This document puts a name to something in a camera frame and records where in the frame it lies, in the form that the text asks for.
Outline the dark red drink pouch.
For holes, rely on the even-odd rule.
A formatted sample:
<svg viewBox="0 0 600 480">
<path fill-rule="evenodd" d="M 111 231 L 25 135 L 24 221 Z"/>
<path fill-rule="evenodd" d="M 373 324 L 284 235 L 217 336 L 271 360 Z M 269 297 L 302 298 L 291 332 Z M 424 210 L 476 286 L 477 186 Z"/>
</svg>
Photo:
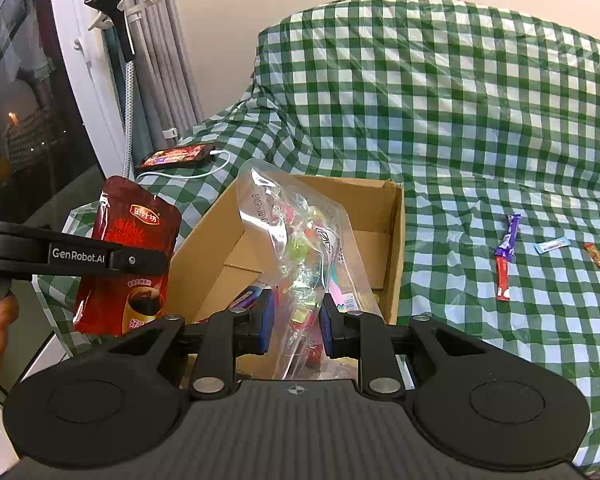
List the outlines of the dark red drink pouch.
<svg viewBox="0 0 600 480">
<path fill-rule="evenodd" d="M 163 315 L 180 225 L 178 208 L 162 198 L 122 177 L 106 180 L 92 237 L 117 245 L 109 256 L 114 273 L 81 278 L 78 332 L 121 336 Z"/>
</svg>

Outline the red white snack stick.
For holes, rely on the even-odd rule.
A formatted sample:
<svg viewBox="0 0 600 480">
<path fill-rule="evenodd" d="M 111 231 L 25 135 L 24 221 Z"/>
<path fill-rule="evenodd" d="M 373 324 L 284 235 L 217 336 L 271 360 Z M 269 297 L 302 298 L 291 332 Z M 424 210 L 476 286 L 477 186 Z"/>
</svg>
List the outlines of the red white snack stick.
<svg viewBox="0 0 600 480">
<path fill-rule="evenodd" d="M 496 277 L 498 278 L 498 284 L 496 284 L 496 299 L 498 301 L 509 301 L 510 300 L 510 290 L 509 290 L 508 260 L 503 256 L 496 256 L 495 263 L 496 263 Z"/>
</svg>

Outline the light blue snack stick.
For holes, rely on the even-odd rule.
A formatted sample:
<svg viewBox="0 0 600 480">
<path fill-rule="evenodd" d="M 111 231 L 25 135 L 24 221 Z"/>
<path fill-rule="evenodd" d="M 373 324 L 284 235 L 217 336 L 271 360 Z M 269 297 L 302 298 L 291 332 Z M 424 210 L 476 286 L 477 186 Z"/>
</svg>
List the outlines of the light blue snack stick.
<svg viewBox="0 0 600 480">
<path fill-rule="evenodd" d="M 570 240 L 567 237 L 557 237 L 554 240 L 544 240 L 544 242 L 536 243 L 534 250 L 538 255 L 544 255 L 553 250 L 562 249 L 571 245 Z"/>
</svg>

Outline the purple chocolate bar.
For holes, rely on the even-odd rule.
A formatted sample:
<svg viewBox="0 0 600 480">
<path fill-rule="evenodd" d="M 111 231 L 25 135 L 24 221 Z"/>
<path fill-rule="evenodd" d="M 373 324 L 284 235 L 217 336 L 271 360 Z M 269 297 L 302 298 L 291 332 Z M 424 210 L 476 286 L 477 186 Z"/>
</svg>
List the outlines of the purple chocolate bar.
<svg viewBox="0 0 600 480">
<path fill-rule="evenodd" d="M 514 260 L 515 244 L 519 231 L 521 214 L 511 214 L 507 217 L 507 230 L 494 255 L 505 258 L 508 262 Z"/>
</svg>

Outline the clear bag of candies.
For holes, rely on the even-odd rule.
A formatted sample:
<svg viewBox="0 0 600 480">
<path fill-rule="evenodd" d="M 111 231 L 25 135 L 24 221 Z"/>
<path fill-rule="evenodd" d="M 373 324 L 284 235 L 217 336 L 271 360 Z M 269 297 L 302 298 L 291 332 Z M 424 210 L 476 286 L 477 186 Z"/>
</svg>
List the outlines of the clear bag of candies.
<svg viewBox="0 0 600 480">
<path fill-rule="evenodd" d="M 268 365 L 283 380 L 353 379 L 349 358 L 326 356 L 320 307 L 326 295 L 342 313 L 380 315 L 351 222 L 340 203 L 298 178 L 251 159 L 239 169 L 236 198 L 245 236 L 277 292 Z"/>
</svg>

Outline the purple white snack tube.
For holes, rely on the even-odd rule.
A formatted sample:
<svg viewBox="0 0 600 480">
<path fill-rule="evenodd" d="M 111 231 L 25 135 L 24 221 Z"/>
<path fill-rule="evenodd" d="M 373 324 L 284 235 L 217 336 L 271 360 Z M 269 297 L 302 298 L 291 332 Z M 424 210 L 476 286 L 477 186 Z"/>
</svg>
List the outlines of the purple white snack tube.
<svg viewBox="0 0 600 480">
<path fill-rule="evenodd" d="M 227 306 L 227 310 L 240 313 L 250 310 L 259 300 L 262 292 L 268 290 L 265 286 L 249 285 L 243 289 Z"/>
</svg>

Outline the brown cardboard box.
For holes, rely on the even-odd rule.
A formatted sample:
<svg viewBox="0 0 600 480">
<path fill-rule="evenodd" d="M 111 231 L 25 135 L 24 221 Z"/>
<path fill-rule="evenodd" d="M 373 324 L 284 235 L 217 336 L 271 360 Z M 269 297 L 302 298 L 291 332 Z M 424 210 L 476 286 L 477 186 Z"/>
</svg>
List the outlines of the brown cardboard box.
<svg viewBox="0 0 600 480">
<path fill-rule="evenodd" d="M 404 256 L 404 192 L 391 181 L 292 176 L 250 166 L 216 199 L 171 261 L 166 313 L 204 324 L 260 287 L 274 295 L 268 353 L 239 373 L 283 380 L 353 379 L 326 356 L 318 308 L 396 322 Z"/>
</svg>

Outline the small orange brown candy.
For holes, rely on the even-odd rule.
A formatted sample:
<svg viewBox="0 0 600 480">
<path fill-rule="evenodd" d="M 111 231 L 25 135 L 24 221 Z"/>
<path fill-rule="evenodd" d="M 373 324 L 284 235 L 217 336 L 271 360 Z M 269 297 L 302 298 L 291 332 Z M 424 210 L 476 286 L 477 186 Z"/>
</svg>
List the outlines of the small orange brown candy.
<svg viewBox="0 0 600 480">
<path fill-rule="evenodd" d="M 583 248 L 591 257 L 595 265 L 600 269 L 600 250 L 597 246 L 594 243 L 585 243 Z"/>
</svg>

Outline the black smartphone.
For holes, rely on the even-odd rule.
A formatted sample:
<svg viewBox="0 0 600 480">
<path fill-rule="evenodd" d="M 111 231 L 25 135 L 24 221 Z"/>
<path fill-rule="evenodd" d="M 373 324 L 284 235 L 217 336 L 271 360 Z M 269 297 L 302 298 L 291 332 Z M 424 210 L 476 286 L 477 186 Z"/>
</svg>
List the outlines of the black smartphone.
<svg viewBox="0 0 600 480">
<path fill-rule="evenodd" d="M 211 156 L 212 144 L 178 146 L 156 151 L 146 156 L 136 167 L 137 170 L 164 169 L 170 167 L 196 166 Z"/>
</svg>

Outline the green checkered sofa cover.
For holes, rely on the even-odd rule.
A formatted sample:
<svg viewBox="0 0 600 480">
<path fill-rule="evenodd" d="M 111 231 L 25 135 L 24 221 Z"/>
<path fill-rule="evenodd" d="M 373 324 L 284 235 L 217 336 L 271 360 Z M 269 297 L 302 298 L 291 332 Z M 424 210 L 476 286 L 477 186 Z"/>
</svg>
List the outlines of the green checkered sofa cover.
<svg viewBox="0 0 600 480">
<path fill-rule="evenodd" d="M 583 248 L 600 250 L 600 40 L 460 0 L 326 3 L 262 30 L 245 94 L 184 140 L 217 146 L 220 169 L 142 181 L 183 234 L 253 158 L 400 183 L 400 320 L 428 313 L 572 380 L 591 411 L 576 464 L 600 478 L 600 269 Z"/>
</svg>

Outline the white window frame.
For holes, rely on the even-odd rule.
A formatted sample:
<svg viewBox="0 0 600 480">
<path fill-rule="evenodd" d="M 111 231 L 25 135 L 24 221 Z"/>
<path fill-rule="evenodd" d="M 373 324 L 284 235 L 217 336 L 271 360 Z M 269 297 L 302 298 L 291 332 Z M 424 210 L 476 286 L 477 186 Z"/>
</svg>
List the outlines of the white window frame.
<svg viewBox="0 0 600 480">
<path fill-rule="evenodd" d="M 126 18 L 140 13 L 143 7 L 131 11 L 124 7 Z M 116 30 L 84 0 L 52 0 L 52 8 L 71 89 L 100 168 L 107 177 L 128 174 L 132 165 L 132 107 L 125 105 L 123 117 L 102 40 L 105 29 Z M 123 59 L 127 96 L 133 94 L 134 60 L 126 63 Z"/>
</svg>

